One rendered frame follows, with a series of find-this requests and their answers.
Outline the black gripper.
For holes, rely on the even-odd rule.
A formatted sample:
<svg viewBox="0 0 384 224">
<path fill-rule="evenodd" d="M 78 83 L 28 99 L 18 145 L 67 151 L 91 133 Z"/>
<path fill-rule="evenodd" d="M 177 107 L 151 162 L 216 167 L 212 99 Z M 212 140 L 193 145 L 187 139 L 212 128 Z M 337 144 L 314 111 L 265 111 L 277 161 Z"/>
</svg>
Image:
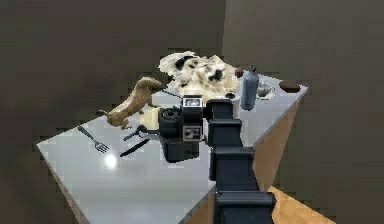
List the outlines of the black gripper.
<svg viewBox="0 0 384 224">
<path fill-rule="evenodd" d="M 123 141 L 134 136 L 149 140 L 160 139 L 164 157 L 169 163 L 177 163 L 199 156 L 200 107 L 161 108 L 158 112 L 158 124 L 159 131 L 139 125 L 134 132 L 125 136 Z"/>
</svg>

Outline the cream cup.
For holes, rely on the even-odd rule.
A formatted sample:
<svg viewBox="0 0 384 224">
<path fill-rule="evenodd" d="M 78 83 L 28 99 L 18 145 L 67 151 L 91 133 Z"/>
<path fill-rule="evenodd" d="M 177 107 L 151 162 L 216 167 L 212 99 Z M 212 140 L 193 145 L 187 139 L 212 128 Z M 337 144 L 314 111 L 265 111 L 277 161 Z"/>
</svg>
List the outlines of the cream cup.
<svg viewBox="0 0 384 224">
<path fill-rule="evenodd" d="M 151 108 L 146 110 L 141 116 L 141 124 L 144 125 L 148 130 L 157 130 L 158 124 L 158 108 Z"/>
</svg>

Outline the black knife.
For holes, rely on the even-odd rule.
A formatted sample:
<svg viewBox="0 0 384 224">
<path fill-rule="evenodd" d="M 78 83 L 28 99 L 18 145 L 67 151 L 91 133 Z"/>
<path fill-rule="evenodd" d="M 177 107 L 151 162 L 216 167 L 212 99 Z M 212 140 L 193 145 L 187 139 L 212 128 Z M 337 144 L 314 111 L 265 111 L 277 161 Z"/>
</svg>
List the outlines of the black knife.
<svg viewBox="0 0 384 224">
<path fill-rule="evenodd" d="M 134 145 L 133 147 L 129 148 L 128 150 L 122 152 L 119 157 L 124 157 L 124 156 L 127 156 L 135 151 L 137 151 L 138 149 L 140 149 L 141 147 L 143 147 L 145 144 L 147 144 L 148 142 L 150 141 L 150 139 L 144 139 L 142 140 L 141 142 L 137 143 L 136 145 Z"/>
</svg>

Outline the brown animal figure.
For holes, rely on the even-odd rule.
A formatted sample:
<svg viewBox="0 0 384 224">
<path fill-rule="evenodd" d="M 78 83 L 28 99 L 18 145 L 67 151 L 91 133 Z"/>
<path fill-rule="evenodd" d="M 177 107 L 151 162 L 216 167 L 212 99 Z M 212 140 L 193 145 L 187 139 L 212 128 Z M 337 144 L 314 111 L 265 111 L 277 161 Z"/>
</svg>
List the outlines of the brown animal figure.
<svg viewBox="0 0 384 224">
<path fill-rule="evenodd" d="M 157 108 L 152 102 L 153 88 L 160 88 L 162 83 L 152 77 L 142 77 L 134 86 L 130 95 L 118 106 L 107 112 L 99 110 L 99 113 L 107 117 L 107 122 L 114 127 L 120 127 L 122 130 L 129 129 L 128 118 L 135 113 L 143 114 L 143 108 L 148 105 Z"/>
</svg>

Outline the thin dark pencil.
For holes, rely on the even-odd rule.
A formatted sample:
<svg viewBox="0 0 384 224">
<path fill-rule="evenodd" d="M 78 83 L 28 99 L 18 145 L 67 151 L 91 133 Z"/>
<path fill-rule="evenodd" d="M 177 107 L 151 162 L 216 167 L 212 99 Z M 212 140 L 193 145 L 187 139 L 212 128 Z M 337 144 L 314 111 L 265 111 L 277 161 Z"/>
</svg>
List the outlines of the thin dark pencil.
<svg viewBox="0 0 384 224">
<path fill-rule="evenodd" d="M 181 97 L 181 96 L 179 96 L 179 95 L 177 95 L 177 94 L 171 93 L 171 92 L 169 92 L 169 91 L 166 91 L 165 89 L 161 89 L 161 91 L 164 92 L 164 93 L 166 93 L 166 94 L 168 94 L 168 95 L 175 96 L 175 97 L 177 97 L 177 98 L 183 99 L 183 97 Z"/>
</svg>

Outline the dark grey fork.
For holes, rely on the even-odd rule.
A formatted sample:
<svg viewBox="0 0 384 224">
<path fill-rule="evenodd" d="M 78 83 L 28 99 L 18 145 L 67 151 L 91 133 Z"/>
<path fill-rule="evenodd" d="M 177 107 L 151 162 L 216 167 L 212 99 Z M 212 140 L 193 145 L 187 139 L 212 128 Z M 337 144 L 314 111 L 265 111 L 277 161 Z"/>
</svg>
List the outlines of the dark grey fork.
<svg viewBox="0 0 384 224">
<path fill-rule="evenodd" d="M 107 145 L 97 141 L 84 127 L 78 126 L 77 129 L 94 142 L 94 148 L 97 151 L 99 151 L 101 153 L 105 153 L 109 150 L 109 147 Z"/>
</svg>

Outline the grey table with brown sides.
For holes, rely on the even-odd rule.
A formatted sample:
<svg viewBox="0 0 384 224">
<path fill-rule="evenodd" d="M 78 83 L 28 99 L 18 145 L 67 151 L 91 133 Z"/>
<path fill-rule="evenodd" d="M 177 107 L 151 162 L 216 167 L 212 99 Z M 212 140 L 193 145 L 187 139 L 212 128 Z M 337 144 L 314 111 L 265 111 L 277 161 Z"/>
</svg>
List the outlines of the grey table with brown sides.
<svg viewBox="0 0 384 224">
<path fill-rule="evenodd" d="M 273 146 L 270 153 L 278 152 L 277 158 L 265 159 L 278 167 L 291 120 L 308 87 L 301 85 L 299 92 L 286 93 L 279 88 L 279 79 L 259 77 L 274 87 L 274 97 L 257 99 L 252 111 L 239 108 L 241 139 L 245 146 L 256 149 L 272 131 L 288 128 L 283 129 L 284 140 L 272 137 L 277 147 Z M 37 144 L 79 224 L 184 224 L 190 211 L 203 205 L 200 202 L 205 200 L 201 199 L 206 199 L 214 187 L 208 178 L 210 149 L 204 143 L 200 143 L 199 158 L 180 163 L 167 163 L 155 140 L 119 158 L 120 153 L 140 142 L 137 136 L 123 141 L 136 129 L 138 120 L 139 115 L 133 115 L 130 123 L 134 128 L 125 131 L 109 126 L 105 117 L 82 125 L 110 148 L 106 153 L 98 152 L 77 128 Z"/>
</svg>

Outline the white black-spotted crumpled cloth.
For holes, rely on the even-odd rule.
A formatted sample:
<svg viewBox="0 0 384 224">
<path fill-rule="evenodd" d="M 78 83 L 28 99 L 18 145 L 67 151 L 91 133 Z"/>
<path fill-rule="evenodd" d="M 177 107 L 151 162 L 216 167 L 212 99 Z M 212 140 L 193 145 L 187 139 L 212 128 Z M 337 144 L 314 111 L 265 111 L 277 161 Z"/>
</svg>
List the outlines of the white black-spotted crumpled cloth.
<svg viewBox="0 0 384 224">
<path fill-rule="evenodd" d="M 236 68 L 217 55 L 200 57 L 192 51 L 172 53 L 160 60 L 159 70 L 172 80 L 168 84 L 180 95 L 201 95 L 206 102 L 236 92 L 240 86 Z"/>
</svg>

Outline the white cup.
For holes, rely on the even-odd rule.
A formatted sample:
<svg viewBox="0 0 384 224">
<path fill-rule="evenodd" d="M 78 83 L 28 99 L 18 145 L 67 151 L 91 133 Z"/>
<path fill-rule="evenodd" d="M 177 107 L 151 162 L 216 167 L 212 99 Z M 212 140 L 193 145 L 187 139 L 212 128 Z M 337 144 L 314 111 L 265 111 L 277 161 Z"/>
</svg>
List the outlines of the white cup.
<svg viewBox="0 0 384 224">
<path fill-rule="evenodd" d="M 233 117 L 237 119 L 239 117 L 239 106 L 241 97 L 235 92 L 228 92 L 225 97 L 232 102 L 233 105 Z"/>
</svg>

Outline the grey-blue spray bottle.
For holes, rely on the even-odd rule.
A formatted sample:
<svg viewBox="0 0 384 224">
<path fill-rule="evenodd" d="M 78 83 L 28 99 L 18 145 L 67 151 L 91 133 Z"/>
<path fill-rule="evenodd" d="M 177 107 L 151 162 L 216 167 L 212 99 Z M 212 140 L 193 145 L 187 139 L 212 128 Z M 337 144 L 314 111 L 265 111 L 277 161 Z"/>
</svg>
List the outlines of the grey-blue spray bottle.
<svg viewBox="0 0 384 224">
<path fill-rule="evenodd" d="M 251 65 L 244 72 L 241 94 L 241 108 L 251 111 L 255 106 L 256 94 L 259 84 L 259 76 L 255 65 Z"/>
</svg>

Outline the white bowl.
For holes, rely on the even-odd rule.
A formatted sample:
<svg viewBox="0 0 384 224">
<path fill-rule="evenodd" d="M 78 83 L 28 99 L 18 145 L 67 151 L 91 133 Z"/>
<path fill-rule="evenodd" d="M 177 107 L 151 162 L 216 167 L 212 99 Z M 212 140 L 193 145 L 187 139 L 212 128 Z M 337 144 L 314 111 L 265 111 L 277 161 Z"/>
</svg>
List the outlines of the white bowl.
<svg viewBox="0 0 384 224">
<path fill-rule="evenodd" d="M 270 100 L 275 96 L 275 88 L 266 82 L 260 82 L 256 97 L 260 100 Z"/>
</svg>

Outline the dark brown bread loaf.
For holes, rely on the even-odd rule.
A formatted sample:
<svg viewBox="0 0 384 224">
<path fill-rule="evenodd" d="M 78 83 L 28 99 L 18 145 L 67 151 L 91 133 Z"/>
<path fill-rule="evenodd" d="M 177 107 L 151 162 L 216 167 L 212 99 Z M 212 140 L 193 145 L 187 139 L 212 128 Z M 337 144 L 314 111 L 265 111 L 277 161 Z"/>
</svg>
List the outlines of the dark brown bread loaf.
<svg viewBox="0 0 384 224">
<path fill-rule="evenodd" d="M 301 90 L 300 85 L 292 80 L 282 80 L 279 87 L 286 93 L 297 93 Z"/>
</svg>

